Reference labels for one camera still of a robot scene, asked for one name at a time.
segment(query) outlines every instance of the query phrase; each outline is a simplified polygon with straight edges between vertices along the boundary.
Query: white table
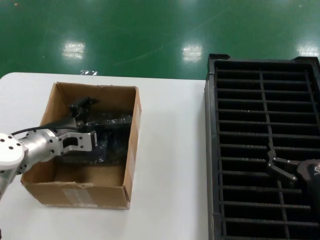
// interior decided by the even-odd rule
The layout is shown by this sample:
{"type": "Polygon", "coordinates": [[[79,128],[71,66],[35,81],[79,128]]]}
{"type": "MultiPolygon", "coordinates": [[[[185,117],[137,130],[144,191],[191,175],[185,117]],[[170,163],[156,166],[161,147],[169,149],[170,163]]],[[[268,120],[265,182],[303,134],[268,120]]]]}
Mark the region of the white table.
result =
{"type": "Polygon", "coordinates": [[[54,82],[139,87],[131,209],[45,207],[17,177],[0,202],[3,239],[208,239],[205,81],[10,73],[0,80],[0,132],[38,126],[54,82]]]}

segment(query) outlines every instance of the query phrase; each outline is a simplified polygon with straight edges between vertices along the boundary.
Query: crate slot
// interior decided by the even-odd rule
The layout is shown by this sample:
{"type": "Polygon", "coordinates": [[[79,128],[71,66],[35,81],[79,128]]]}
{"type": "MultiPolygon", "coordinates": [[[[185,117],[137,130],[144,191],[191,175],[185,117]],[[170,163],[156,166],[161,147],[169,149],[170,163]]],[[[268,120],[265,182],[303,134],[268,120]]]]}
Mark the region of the crate slot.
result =
{"type": "Polygon", "coordinates": [[[317,222],[316,216],[311,208],[288,208],[286,210],[286,217],[288,221],[294,222],[317,222]]]}
{"type": "Polygon", "coordinates": [[[291,239],[319,239],[319,227],[317,226],[289,226],[291,239]]]}
{"type": "Polygon", "coordinates": [[[262,73],[264,80],[282,80],[282,81],[305,81],[305,72],[297,71],[273,71],[262,73]]]}
{"type": "Polygon", "coordinates": [[[273,125],[271,127],[273,134],[292,134],[292,135],[311,135],[319,136],[319,127],[316,125],[273,125]]]}
{"type": "Polygon", "coordinates": [[[219,123],[220,131],[224,132],[243,132],[243,133],[268,133],[268,126],[263,124],[244,124],[244,123],[219,123]]]}
{"type": "Polygon", "coordinates": [[[269,119],[274,123],[301,123],[301,124],[316,124],[317,119],[314,114],[283,114],[269,113],[269,119]]]}
{"type": "Polygon", "coordinates": [[[266,220],[282,220],[283,218],[280,208],[241,205],[224,205],[223,207],[226,218],[254,219],[257,216],[266,220]]]}
{"type": "Polygon", "coordinates": [[[267,167],[267,163],[265,161],[238,161],[229,159],[221,160],[221,162],[222,170],[227,171],[263,172],[267,167]]]}
{"type": "Polygon", "coordinates": [[[264,112],[238,111],[238,110],[219,110],[219,120],[238,120],[238,121],[256,121],[265,122],[266,114],[264,112]]]}
{"type": "Polygon", "coordinates": [[[290,91],[276,91],[265,92],[266,100],[278,100],[278,101],[304,101],[311,102],[309,92],[290,92],[290,91]]]}
{"type": "Polygon", "coordinates": [[[226,99],[218,100],[219,109],[236,109],[236,110],[260,110],[264,109],[264,104],[258,101],[227,101],[226,99]]]}
{"type": "Polygon", "coordinates": [[[272,187],[277,188],[277,180],[270,176],[254,176],[254,175],[222,175],[223,185],[227,186],[251,186],[251,187],[272,187]]]}
{"type": "Polygon", "coordinates": [[[307,197],[305,192],[303,192],[301,194],[291,193],[291,192],[283,192],[282,194],[283,194],[284,204],[310,205],[310,200],[307,197]]]}
{"type": "Polygon", "coordinates": [[[261,92],[255,91],[226,91],[225,89],[218,89],[218,99],[248,99],[248,100],[262,100],[261,92]]]}
{"type": "Polygon", "coordinates": [[[277,112],[302,112],[313,113],[314,109],[311,103],[289,103],[289,102],[268,102],[269,111],[277,112]]]}
{"type": "Polygon", "coordinates": [[[279,147],[274,147],[276,155],[279,158],[289,159],[289,160],[308,160],[308,159],[320,159],[320,150],[315,148],[284,148],[278,149],[279,147]]]}
{"type": "Polygon", "coordinates": [[[221,69],[216,72],[216,77],[218,79],[259,79],[260,75],[257,71],[221,69]]]}
{"type": "Polygon", "coordinates": [[[247,222],[226,222],[226,233],[229,236],[250,238],[285,238],[285,228],[282,225],[266,225],[247,222]]]}
{"type": "Polygon", "coordinates": [[[266,148],[220,146],[220,153],[222,157],[240,157],[257,159],[264,159],[267,157],[266,148]]]}
{"type": "Polygon", "coordinates": [[[319,148],[320,150],[320,138],[273,137],[272,140],[276,147],[319,148]]]}
{"type": "Polygon", "coordinates": [[[224,135],[220,134],[221,144],[244,144],[244,145],[268,145],[269,138],[266,136],[250,136],[250,135],[224,135]]]}
{"type": "Polygon", "coordinates": [[[276,91],[308,91],[307,82],[305,81],[263,81],[264,90],[276,91]]]}
{"type": "Polygon", "coordinates": [[[236,79],[218,80],[216,82],[218,89],[245,89],[245,90],[259,90],[259,81],[239,81],[236,79]]]}
{"type": "Polygon", "coordinates": [[[258,192],[258,191],[237,191],[224,189],[224,201],[235,202],[254,202],[265,204],[279,204],[279,194],[277,192],[258,192]]]}

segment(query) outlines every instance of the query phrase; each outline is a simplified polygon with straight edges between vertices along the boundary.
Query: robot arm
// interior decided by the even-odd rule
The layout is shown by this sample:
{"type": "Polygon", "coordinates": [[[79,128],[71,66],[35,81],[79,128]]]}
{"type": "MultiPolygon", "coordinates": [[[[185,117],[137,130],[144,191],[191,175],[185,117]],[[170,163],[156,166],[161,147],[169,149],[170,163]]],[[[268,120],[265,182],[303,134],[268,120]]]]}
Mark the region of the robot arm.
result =
{"type": "Polygon", "coordinates": [[[47,162],[69,151],[90,152],[97,146],[97,133],[86,125],[92,104],[90,97],[77,99],[69,106],[70,116],[41,127],[0,133],[0,199],[16,175],[27,172],[38,162],[47,162]],[[27,132],[25,137],[15,135],[27,132]]]}
{"type": "Polygon", "coordinates": [[[39,129],[20,139],[0,133],[0,199],[15,176],[27,172],[34,164],[69,151],[90,152],[97,144],[95,131],[39,129]]]}

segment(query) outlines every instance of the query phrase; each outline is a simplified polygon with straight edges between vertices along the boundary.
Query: metal bracket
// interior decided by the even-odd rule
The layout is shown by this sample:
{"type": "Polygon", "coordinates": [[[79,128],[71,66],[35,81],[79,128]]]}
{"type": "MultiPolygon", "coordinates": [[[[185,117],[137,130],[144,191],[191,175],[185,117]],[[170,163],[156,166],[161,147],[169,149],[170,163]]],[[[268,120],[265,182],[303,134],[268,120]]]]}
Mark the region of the metal bracket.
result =
{"type": "Polygon", "coordinates": [[[89,133],[67,132],[61,135],[58,138],[58,141],[60,152],[64,154],[69,151],[90,152],[98,145],[97,134],[95,131],[89,133]],[[68,145],[64,147],[64,140],[69,138],[75,138],[77,145],[68,145]]]}

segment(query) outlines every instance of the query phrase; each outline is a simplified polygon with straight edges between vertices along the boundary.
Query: box flap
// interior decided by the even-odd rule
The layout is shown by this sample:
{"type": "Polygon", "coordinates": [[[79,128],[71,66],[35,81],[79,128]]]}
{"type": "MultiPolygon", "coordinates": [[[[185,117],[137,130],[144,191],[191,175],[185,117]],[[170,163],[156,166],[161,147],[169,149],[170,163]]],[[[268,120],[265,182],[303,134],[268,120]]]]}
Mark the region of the box flap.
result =
{"type": "Polygon", "coordinates": [[[132,187],[136,168],[136,155],[138,148],[139,130],[141,119],[141,104],[139,98],[139,89],[136,88],[134,110],[132,116],[131,132],[128,144],[128,153],[126,158],[126,167],[124,173],[123,186],[128,201],[131,201],[132,187]]]}

